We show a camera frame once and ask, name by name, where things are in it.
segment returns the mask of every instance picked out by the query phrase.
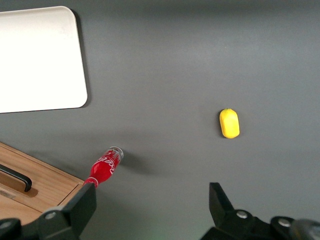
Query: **yellow plastic egg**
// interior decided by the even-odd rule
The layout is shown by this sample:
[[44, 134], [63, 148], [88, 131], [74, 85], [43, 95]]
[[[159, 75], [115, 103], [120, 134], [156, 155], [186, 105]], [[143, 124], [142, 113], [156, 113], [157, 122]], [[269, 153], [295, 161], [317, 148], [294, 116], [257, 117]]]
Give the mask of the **yellow plastic egg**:
[[240, 134], [238, 115], [231, 108], [220, 112], [220, 125], [222, 134], [227, 139], [233, 139]]

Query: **white tray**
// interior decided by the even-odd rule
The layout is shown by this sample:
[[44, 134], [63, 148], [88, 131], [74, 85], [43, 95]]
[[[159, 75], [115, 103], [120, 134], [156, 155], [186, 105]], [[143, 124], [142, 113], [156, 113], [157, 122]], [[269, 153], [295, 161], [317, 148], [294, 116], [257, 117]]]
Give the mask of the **white tray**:
[[0, 113], [79, 108], [87, 97], [69, 8], [0, 12]]

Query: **red glass bottle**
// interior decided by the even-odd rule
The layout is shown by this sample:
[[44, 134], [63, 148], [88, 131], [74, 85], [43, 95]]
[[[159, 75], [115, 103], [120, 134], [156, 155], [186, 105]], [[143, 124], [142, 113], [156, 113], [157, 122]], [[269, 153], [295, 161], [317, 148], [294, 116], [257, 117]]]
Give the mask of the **red glass bottle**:
[[124, 152], [116, 146], [110, 147], [91, 168], [90, 176], [84, 184], [93, 183], [95, 188], [112, 176], [120, 161], [124, 158]]

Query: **coca-cola logo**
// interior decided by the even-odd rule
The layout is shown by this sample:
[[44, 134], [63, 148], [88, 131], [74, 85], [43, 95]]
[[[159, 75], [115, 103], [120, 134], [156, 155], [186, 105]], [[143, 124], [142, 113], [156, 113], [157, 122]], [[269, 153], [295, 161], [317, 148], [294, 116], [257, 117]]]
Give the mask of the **coca-cola logo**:
[[114, 174], [114, 171], [116, 169], [116, 164], [112, 158], [110, 158], [108, 156], [102, 156], [98, 159], [98, 161], [96, 161], [96, 164], [100, 163], [100, 162], [104, 162], [104, 163], [108, 164], [110, 166], [109, 171], [110, 171], [111, 175]]

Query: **screw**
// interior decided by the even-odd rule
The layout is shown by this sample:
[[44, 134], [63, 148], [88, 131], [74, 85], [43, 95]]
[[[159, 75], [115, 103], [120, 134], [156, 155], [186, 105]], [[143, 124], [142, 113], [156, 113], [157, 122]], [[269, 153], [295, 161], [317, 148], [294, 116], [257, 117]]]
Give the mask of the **screw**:
[[45, 219], [49, 220], [49, 219], [53, 219], [56, 216], [55, 212], [50, 212], [47, 215], [45, 215]]
[[246, 219], [248, 217], [248, 214], [245, 211], [238, 211], [236, 215], [241, 219]]
[[283, 226], [283, 227], [286, 227], [286, 228], [289, 228], [291, 226], [291, 223], [287, 220], [287, 219], [284, 219], [284, 218], [280, 218], [278, 220], [278, 223]]
[[5, 228], [7, 228], [9, 226], [11, 226], [11, 222], [10, 221], [6, 221], [6, 222], [4, 222], [4, 223], [2, 223], [0, 225], [0, 229], [5, 229]]

